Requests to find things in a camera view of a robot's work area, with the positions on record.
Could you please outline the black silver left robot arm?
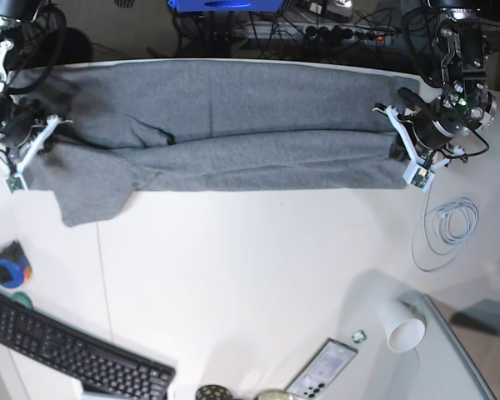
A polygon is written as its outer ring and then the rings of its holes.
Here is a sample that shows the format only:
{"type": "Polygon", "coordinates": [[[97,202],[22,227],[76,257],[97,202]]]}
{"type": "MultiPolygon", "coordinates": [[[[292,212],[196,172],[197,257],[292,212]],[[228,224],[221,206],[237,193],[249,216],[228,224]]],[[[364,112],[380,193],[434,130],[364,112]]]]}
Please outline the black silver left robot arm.
{"type": "Polygon", "coordinates": [[[421,164],[436,154],[467,162],[488,151],[482,130],[494,119],[488,90],[488,40],[480,14],[489,1],[403,1],[401,34],[418,75],[440,95],[426,102],[402,87],[398,95],[412,115],[399,115],[421,164]]]}

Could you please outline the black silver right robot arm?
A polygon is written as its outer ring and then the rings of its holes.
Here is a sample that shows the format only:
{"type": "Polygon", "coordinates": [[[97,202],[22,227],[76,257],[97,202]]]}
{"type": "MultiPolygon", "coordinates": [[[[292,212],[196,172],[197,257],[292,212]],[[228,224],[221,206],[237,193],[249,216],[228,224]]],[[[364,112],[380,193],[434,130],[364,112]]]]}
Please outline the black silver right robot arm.
{"type": "Polygon", "coordinates": [[[67,19],[51,1],[0,1],[0,144],[9,153],[19,152],[34,133],[43,130],[47,115],[40,102],[15,102],[28,95],[50,76],[63,53],[67,19]],[[41,74],[23,87],[14,81],[38,53],[49,36],[53,49],[41,74]]]}

